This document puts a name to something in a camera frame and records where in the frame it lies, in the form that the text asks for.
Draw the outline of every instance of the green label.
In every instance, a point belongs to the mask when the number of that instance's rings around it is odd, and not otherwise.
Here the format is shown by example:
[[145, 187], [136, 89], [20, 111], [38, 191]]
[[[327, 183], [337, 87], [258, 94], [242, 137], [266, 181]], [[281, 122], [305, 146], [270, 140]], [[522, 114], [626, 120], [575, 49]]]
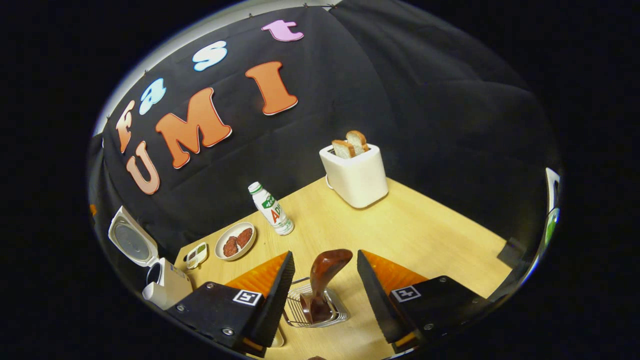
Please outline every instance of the green label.
[[276, 199], [273, 197], [273, 195], [269, 195], [269, 197], [262, 203], [262, 207], [268, 209], [273, 206], [274, 202], [276, 202]]

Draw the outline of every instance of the letter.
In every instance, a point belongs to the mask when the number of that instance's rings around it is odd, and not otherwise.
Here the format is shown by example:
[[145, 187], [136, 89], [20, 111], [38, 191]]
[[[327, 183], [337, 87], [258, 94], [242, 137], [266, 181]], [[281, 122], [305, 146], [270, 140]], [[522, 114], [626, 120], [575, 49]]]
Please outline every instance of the letter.
[[274, 115], [291, 109], [298, 103], [298, 98], [289, 94], [282, 83], [278, 72], [281, 67], [281, 62], [271, 61], [254, 66], [244, 73], [246, 77], [253, 78], [258, 84], [264, 99], [262, 113], [265, 115]]
[[129, 140], [131, 140], [131, 133], [127, 130], [127, 128], [131, 127], [131, 110], [133, 110], [133, 106], [135, 104], [135, 101], [129, 101], [129, 104], [124, 109], [122, 115], [116, 123], [116, 130], [118, 130], [118, 137], [120, 138], [120, 152], [122, 154], [124, 154], [124, 150], [127, 148]]
[[147, 154], [147, 143], [142, 141], [138, 144], [136, 148], [136, 155], [138, 155], [142, 159], [142, 163], [147, 168], [151, 179], [149, 181], [144, 180], [142, 178], [142, 174], [140, 170], [138, 170], [138, 166], [136, 165], [136, 157], [131, 156], [129, 161], [127, 161], [127, 171], [133, 176], [134, 181], [138, 185], [138, 188], [142, 190], [142, 192], [151, 195], [155, 193], [160, 187], [160, 177], [158, 176], [158, 171], [156, 171], [156, 167], [151, 162], [149, 158], [149, 154]]
[[231, 135], [231, 127], [222, 123], [213, 106], [212, 95], [213, 89], [205, 88], [191, 97], [187, 121], [169, 113], [156, 124], [156, 131], [162, 134], [173, 156], [174, 168], [183, 167], [191, 158], [180, 144], [194, 154], [200, 152], [199, 132], [202, 132], [202, 145], [205, 147], [212, 147]]
[[155, 80], [149, 87], [142, 93], [140, 97], [140, 115], [144, 115], [151, 109], [153, 104], [157, 104], [164, 96], [166, 88], [163, 86], [163, 78]]
[[193, 66], [193, 69], [196, 71], [203, 71], [207, 67], [213, 66], [222, 61], [222, 59], [227, 55], [225, 46], [227, 46], [227, 43], [220, 40], [198, 50], [191, 59], [196, 63], [196, 65]]
[[271, 24], [265, 25], [261, 30], [269, 30], [274, 39], [284, 42], [297, 41], [305, 36], [303, 33], [292, 33], [289, 29], [290, 26], [296, 26], [296, 23], [294, 21], [276, 20]]

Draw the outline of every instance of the meat patty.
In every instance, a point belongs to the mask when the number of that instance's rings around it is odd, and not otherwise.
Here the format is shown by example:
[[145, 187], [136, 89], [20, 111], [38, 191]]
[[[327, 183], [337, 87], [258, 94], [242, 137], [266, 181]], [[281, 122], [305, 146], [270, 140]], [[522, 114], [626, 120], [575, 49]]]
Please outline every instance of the meat patty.
[[235, 236], [229, 236], [229, 240], [227, 240], [227, 243], [222, 248], [222, 253], [224, 253], [226, 257], [234, 255], [238, 252], [238, 246], [236, 245], [237, 240], [238, 238], [236, 238]]
[[240, 235], [238, 235], [238, 245], [240, 245], [241, 248], [243, 248], [246, 243], [249, 242], [249, 239], [251, 239], [251, 235], [253, 235], [253, 229], [250, 227], [248, 229], [243, 230]]

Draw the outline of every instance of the black cloth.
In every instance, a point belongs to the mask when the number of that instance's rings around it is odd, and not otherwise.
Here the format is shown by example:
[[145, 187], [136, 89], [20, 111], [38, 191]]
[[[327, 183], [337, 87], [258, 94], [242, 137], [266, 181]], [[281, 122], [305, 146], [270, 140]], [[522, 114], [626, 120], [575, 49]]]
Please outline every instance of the black cloth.
[[[295, 21], [292, 30], [304, 37], [279, 42], [260, 30], [278, 19]], [[227, 42], [226, 57], [194, 71], [193, 54], [219, 40]], [[244, 74], [267, 61], [283, 63], [282, 80], [299, 101], [270, 117]], [[352, 129], [380, 147], [390, 178], [533, 252], [546, 215], [545, 167], [562, 174], [526, 84], [473, 38], [400, 2], [345, 0], [329, 12], [300, 7], [240, 20], [140, 76], [104, 128], [103, 170], [172, 261], [182, 246], [255, 211], [250, 183], [282, 198], [324, 176], [318, 151]], [[140, 96], [157, 78], [167, 91], [140, 115]], [[233, 133], [174, 169], [155, 126], [167, 113], [186, 120], [189, 98], [206, 87], [214, 88], [213, 104]], [[115, 125], [130, 100], [132, 137], [120, 154]], [[142, 140], [160, 177], [153, 195], [125, 169]], [[115, 213], [113, 206], [102, 211]]]

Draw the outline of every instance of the orange letter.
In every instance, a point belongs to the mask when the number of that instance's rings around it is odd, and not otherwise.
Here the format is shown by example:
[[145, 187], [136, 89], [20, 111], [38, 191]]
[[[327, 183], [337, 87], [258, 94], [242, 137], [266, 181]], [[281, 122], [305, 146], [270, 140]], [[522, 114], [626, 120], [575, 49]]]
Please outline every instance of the orange letter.
[[212, 95], [213, 89], [206, 88], [191, 97], [187, 109], [187, 121], [169, 113], [156, 124], [156, 131], [162, 134], [173, 156], [174, 168], [183, 167], [191, 157], [178, 143], [194, 154], [200, 152], [198, 130], [202, 132], [202, 145], [206, 147], [212, 147], [231, 135], [231, 127], [222, 123], [213, 106]]
[[118, 130], [118, 135], [120, 136], [120, 152], [122, 154], [124, 154], [124, 149], [127, 148], [129, 140], [131, 140], [131, 133], [127, 131], [127, 128], [131, 127], [131, 110], [135, 104], [135, 101], [129, 101], [129, 104], [116, 123], [116, 130]]
[[142, 159], [142, 163], [147, 168], [151, 179], [149, 181], [144, 180], [142, 178], [142, 174], [138, 167], [136, 166], [136, 157], [131, 156], [129, 161], [127, 161], [127, 171], [133, 176], [133, 179], [136, 181], [138, 188], [142, 190], [146, 194], [153, 194], [160, 187], [160, 177], [158, 176], [158, 171], [156, 171], [156, 167], [151, 162], [149, 158], [149, 154], [147, 154], [147, 143], [142, 141], [138, 144], [136, 148], [136, 155], [138, 155]]
[[282, 67], [279, 61], [260, 64], [247, 70], [244, 74], [253, 78], [260, 88], [264, 107], [262, 113], [274, 115], [286, 109], [291, 109], [298, 103], [298, 98], [289, 94], [282, 83], [278, 69]]

